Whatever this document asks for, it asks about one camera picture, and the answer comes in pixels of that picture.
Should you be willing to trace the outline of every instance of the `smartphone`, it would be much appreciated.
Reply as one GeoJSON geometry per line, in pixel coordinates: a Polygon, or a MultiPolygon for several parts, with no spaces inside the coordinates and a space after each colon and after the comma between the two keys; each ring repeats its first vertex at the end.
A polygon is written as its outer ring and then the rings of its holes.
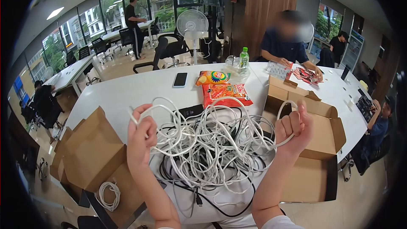
{"type": "Polygon", "coordinates": [[[186,85],[186,76],[188,73],[178,73],[174,80],[173,88],[184,88],[186,85]]]}

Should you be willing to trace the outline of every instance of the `refrigerator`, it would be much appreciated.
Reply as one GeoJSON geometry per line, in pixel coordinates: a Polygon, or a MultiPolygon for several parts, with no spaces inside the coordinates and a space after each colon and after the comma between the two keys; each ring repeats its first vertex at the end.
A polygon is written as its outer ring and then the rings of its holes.
{"type": "Polygon", "coordinates": [[[350,67],[349,71],[353,72],[362,51],[364,40],[363,36],[358,32],[354,30],[350,32],[349,43],[346,45],[339,69],[345,69],[345,66],[348,65],[350,67]]]}

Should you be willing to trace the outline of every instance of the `hand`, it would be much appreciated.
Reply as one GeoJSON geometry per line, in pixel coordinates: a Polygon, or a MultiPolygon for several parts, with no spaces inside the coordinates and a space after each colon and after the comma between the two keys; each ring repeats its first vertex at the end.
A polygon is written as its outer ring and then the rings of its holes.
{"type": "Polygon", "coordinates": [[[372,103],[373,103],[373,105],[376,107],[376,110],[378,110],[378,111],[381,110],[381,106],[380,106],[379,101],[377,101],[376,99],[374,99],[374,100],[372,101],[372,103]]]}
{"type": "MultiPolygon", "coordinates": [[[[140,114],[152,104],[143,104],[133,112],[136,120],[140,114]]],[[[139,121],[138,127],[130,120],[127,130],[127,165],[130,172],[136,172],[140,167],[147,166],[150,160],[150,147],[157,145],[157,124],[148,116],[139,121]]]]}
{"type": "Polygon", "coordinates": [[[313,136],[313,118],[307,113],[307,105],[304,100],[298,101],[298,111],[284,116],[276,121],[274,129],[276,143],[286,140],[292,133],[294,136],[286,144],[277,148],[277,153],[283,152],[290,156],[299,156],[313,136]]]}
{"type": "Polygon", "coordinates": [[[318,78],[319,82],[323,80],[322,71],[318,67],[315,67],[315,76],[318,78]]]}
{"type": "Polygon", "coordinates": [[[282,64],[285,67],[290,67],[291,62],[285,58],[279,58],[278,63],[282,64]]]}

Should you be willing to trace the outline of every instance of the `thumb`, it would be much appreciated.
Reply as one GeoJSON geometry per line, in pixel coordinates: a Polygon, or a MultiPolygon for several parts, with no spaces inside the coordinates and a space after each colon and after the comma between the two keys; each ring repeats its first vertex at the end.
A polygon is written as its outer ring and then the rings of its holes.
{"type": "Polygon", "coordinates": [[[298,112],[300,119],[305,125],[305,128],[311,128],[314,125],[313,118],[307,113],[307,104],[304,100],[298,100],[298,112]]]}

